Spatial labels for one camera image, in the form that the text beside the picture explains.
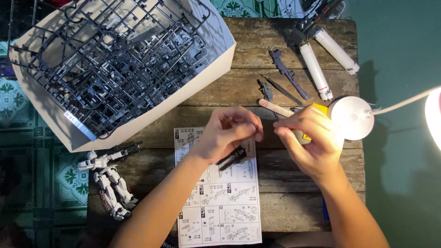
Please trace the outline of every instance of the person's left hand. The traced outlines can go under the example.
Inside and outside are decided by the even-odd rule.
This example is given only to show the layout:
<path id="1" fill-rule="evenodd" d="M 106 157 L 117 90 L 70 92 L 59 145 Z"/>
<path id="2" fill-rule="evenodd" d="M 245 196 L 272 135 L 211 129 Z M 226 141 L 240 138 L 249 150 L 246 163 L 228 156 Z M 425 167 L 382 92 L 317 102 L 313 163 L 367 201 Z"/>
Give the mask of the person's left hand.
<path id="1" fill-rule="evenodd" d="M 260 118 L 244 107 L 216 109 L 213 111 L 204 134 L 191 149 L 209 165 L 217 163 L 236 149 L 243 140 L 263 140 Z"/>

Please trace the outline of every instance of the wooden table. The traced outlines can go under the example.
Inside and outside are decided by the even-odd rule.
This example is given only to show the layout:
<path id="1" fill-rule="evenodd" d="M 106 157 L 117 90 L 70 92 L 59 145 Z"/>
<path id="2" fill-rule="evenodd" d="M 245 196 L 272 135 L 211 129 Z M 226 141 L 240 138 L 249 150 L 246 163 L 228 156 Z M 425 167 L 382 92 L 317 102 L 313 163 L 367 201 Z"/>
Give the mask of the wooden table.
<path id="1" fill-rule="evenodd" d="M 273 133 L 273 114 L 256 104 L 256 100 L 262 98 L 257 82 L 257 79 L 261 79 L 260 73 L 268 75 L 295 97 L 302 99 L 286 77 L 278 72 L 268 55 L 269 50 L 280 49 L 281 59 L 289 69 L 294 69 L 297 82 L 310 97 L 308 101 L 303 101 L 304 104 L 316 102 L 329 105 L 319 98 L 301 56 L 287 48 L 284 37 L 291 32 L 297 20 L 224 20 L 237 41 L 231 71 L 131 137 L 131 141 L 142 140 L 148 150 L 120 164 L 118 173 L 138 199 L 144 198 L 175 165 L 173 128 L 205 126 L 216 107 L 242 105 L 260 116 L 265 131 L 264 142 L 256 144 L 262 231 L 329 230 L 329 223 L 323 219 L 319 188 L 290 160 L 283 144 Z M 349 56 L 358 61 L 355 22 L 322 20 L 321 26 Z M 311 39 L 310 42 L 334 97 L 358 96 L 357 76 L 349 75 L 315 40 Z M 276 89 L 273 102 L 285 107 L 295 106 Z M 364 201 L 365 173 L 361 141 L 346 141 L 340 162 L 350 183 Z M 96 235 L 105 231 L 106 235 L 111 236 L 120 223 L 104 210 L 98 192 L 99 186 L 90 179 L 87 230 Z"/>

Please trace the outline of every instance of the white robot model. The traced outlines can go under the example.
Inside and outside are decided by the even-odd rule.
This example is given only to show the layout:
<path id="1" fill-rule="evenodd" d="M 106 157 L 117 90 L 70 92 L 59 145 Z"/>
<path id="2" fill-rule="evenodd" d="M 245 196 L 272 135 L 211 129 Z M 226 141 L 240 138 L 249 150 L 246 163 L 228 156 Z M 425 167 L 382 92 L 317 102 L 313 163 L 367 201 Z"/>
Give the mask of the white robot model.
<path id="1" fill-rule="evenodd" d="M 138 199 L 129 192 L 126 181 L 118 175 L 117 165 L 107 165 L 107 163 L 115 160 L 122 162 L 127 159 L 127 156 L 145 150 L 145 148 L 139 147 L 140 143 L 137 142 L 125 147 L 116 146 L 100 157 L 95 151 L 91 151 L 87 154 L 86 161 L 77 163 L 77 169 L 80 171 L 98 169 L 93 174 L 93 178 L 101 187 L 100 194 L 104 207 L 110 211 L 110 215 L 115 220 L 120 221 L 128 218 L 131 214 L 129 210 L 136 206 Z M 118 202 L 112 186 L 119 194 L 120 202 Z"/>

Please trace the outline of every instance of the forearm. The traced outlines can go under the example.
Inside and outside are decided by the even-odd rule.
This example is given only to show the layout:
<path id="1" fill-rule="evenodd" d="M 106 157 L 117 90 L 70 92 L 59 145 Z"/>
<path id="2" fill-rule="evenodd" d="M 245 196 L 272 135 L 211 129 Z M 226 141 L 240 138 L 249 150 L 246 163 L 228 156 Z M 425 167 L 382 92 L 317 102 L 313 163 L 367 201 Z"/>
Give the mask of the forearm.
<path id="1" fill-rule="evenodd" d="M 133 210 L 111 247 L 160 247 L 208 163 L 189 153 Z"/>
<path id="2" fill-rule="evenodd" d="M 341 166 L 330 177 L 317 180 L 328 208 L 333 236 L 339 248 L 389 247 L 366 206 L 352 188 Z"/>

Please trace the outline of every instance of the instruction manual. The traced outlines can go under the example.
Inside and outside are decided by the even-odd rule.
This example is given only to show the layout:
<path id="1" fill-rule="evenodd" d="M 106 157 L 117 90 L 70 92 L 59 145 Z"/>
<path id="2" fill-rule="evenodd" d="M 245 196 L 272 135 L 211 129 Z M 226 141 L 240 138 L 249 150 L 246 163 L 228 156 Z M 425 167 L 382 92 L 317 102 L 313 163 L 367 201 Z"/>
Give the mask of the instruction manual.
<path id="1" fill-rule="evenodd" d="M 177 165 L 198 142 L 205 127 L 175 128 Z M 239 163 L 224 171 L 210 165 L 188 196 L 178 217 L 180 248 L 262 243 L 255 140 L 237 149 Z"/>

